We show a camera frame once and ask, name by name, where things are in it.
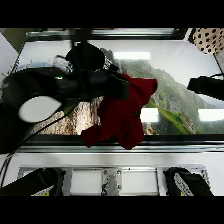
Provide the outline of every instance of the cloth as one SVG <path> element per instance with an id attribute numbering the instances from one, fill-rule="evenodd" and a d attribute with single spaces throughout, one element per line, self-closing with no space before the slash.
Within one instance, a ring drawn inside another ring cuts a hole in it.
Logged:
<path id="1" fill-rule="evenodd" d="M 219 54 L 224 48 L 224 28 L 196 28 L 193 40 L 204 54 Z"/>
<path id="2" fill-rule="evenodd" d="M 128 99 L 104 97 L 97 111 L 101 125 L 93 125 L 81 133 L 82 140 L 88 147 L 116 136 L 122 147 L 132 149 L 144 139 L 141 109 L 156 92 L 157 80 L 131 78 L 127 74 L 122 76 L 130 82 Z"/>

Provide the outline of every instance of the black border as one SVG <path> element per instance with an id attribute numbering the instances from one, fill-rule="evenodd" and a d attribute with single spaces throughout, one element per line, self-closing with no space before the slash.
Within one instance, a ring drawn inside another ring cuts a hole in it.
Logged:
<path id="1" fill-rule="evenodd" d="M 108 34 L 95 34 L 92 35 L 90 40 L 182 40 L 185 30 L 177 30 L 172 34 L 160 35 L 108 35 Z M 60 41 L 70 40 L 71 36 L 59 34 L 60 32 L 49 33 L 27 33 L 26 42 L 35 41 Z M 224 143 L 224 134 L 200 134 L 200 135 L 148 135 L 145 136 L 138 146 L 186 146 L 186 145 L 221 145 Z M 80 135 L 42 135 L 39 134 L 27 141 L 24 146 L 83 146 L 83 141 Z M 97 143 L 96 146 L 119 146 L 116 138 Z"/>

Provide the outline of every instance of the landscape picture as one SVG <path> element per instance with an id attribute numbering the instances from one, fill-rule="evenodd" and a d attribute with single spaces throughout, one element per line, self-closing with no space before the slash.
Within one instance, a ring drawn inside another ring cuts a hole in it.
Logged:
<path id="1" fill-rule="evenodd" d="M 158 89 L 152 96 L 146 108 L 158 108 L 159 122 L 143 123 L 145 135 L 189 135 L 189 134 L 223 134 L 224 121 L 201 122 L 198 116 L 198 109 L 212 109 L 215 105 L 207 103 L 200 96 L 187 90 L 186 86 L 178 83 L 162 69 L 155 69 L 148 60 L 115 60 L 113 51 L 100 48 L 110 63 L 118 66 L 120 72 L 131 77 L 156 78 Z M 64 60 L 52 62 L 32 62 L 19 64 L 17 70 L 27 67 L 56 66 L 66 69 L 67 63 Z M 101 98 L 93 99 L 91 103 L 81 102 L 69 116 L 53 124 L 41 132 L 41 134 L 80 135 L 82 130 L 91 127 L 93 124 L 100 124 L 97 116 L 97 108 Z M 47 121 L 35 125 L 33 132 L 36 132 L 55 119 L 63 116 L 59 112 L 50 117 Z"/>

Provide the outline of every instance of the red fabric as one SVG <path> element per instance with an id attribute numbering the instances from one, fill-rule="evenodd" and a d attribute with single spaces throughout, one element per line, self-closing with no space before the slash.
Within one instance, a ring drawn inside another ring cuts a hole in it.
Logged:
<path id="1" fill-rule="evenodd" d="M 121 146 L 132 149 L 144 139 L 141 109 L 157 90 L 157 80 L 131 78 L 126 74 L 122 76 L 130 82 L 128 99 L 104 97 L 97 111 L 101 125 L 93 125 L 81 133 L 82 140 L 88 147 L 117 136 Z"/>

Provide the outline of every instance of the metal bracket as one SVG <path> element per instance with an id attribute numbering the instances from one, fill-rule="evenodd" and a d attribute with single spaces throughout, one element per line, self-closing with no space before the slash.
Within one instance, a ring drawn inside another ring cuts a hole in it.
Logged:
<path id="1" fill-rule="evenodd" d="M 122 189 L 122 169 L 103 170 L 102 196 L 120 196 Z"/>

